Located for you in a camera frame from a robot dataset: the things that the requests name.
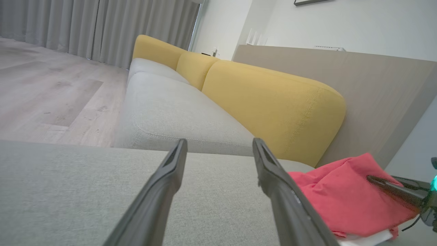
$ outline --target yellow cushion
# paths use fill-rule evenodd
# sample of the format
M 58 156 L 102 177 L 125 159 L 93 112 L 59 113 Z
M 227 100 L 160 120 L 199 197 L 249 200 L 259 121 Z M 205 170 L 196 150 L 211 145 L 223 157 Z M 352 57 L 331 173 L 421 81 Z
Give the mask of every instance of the yellow cushion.
M 279 159 L 312 167 L 340 128 L 346 106 L 331 87 L 303 77 L 220 60 L 202 89 Z
M 179 57 L 188 51 L 154 39 L 146 35 L 139 35 L 135 41 L 132 59 L 143 58 L 152 60 L 176 70 Z
M 212 56 L 185 52 L 179 58 L 176 72 L 201 91 L 209 68 L 218 60 L 220 59 Z

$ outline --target pink cloth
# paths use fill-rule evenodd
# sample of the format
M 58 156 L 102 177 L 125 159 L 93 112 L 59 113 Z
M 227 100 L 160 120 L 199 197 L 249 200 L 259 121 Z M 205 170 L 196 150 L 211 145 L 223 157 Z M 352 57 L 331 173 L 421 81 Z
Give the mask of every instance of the pink cloth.
M 390 229 L 395 239 L 397 226 L 419 212 L 367 181 L 366 176 L 373 175 L 402 186 L 370 154 L 332 162 L 308 173 L 289 174 L 339 237 L 347 234 L 368 237 Z

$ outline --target wall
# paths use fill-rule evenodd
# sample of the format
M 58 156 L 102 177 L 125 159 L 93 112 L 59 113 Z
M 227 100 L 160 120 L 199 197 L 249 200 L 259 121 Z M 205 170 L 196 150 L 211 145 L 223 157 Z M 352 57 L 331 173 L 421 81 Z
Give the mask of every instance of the wall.
M 231 60 L 252 0 L 209 0 L 194 43 L 194 52 Z
M 249 13 L 247 14 L 246 21 L 244 22 L 243 29 L 238 39 L 237 46 L 240 44 L 246 44 L 246 40 L 251 29 L 253 32 L 257 31 L 263 36 L 265 35 L 275 4 L 276 0 L 252 1 L 252 5 L 250 6 Z
M 333 0 L 296 7 L 277 0 L 268 46 L 346 51 L 437 61 L 436 0 Z
M 385 169 L 390 175 L 430 182 L 435 175 L 431 157 L 437 156 L 437 97 Z
M 430 182 L 437 174 L 430 161 L 431 157 L 435 156 L 437 156 L 437 97 L 385 170 L 390 175 Z M 413 220 L 404 223 L 400 228 L 405 228 L 412 222 Z M 411 229 L 400 231 L 396 241 L 399 241 L 396 245 L 433 245 L 437 241 L 437 233 L 419 221 Z

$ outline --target picture frame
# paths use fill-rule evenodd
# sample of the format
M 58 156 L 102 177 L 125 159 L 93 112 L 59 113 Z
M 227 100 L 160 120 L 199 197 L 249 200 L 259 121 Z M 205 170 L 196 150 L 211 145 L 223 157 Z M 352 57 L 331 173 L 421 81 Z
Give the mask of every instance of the picture frame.
M 295 5 L 301 6 L 305 4 L 313 4 L 313 3 L 324 2 L 324 1 L 329 1 L 329 0 L 295 0 Z

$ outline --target gray sofa cushion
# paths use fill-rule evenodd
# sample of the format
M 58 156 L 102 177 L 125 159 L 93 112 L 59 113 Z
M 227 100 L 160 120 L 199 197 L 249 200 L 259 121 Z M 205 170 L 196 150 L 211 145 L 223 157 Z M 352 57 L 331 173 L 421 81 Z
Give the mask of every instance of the gray sofa cushion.
M 186 84 L 190 84 L 184 77 L 182 77 L 182 75 L 178 74 L 175 70 L 167 67 L 166 65 L 143 58 L 135 58 L 132 60 L 129 68 L 128 83 L 132 76 L 141 72 L 161 75 Z
M 252 155 L 253 135 L 198 89 L 136 73 L 129 82 L 114 146 L 168 150 L 179 138 L 189 152 Z
M 101 246 L 166 154 L 0 141 L 0 245 Z M 279 245 L 257 176 L 253 157 L 188 153 L 163 245 Z

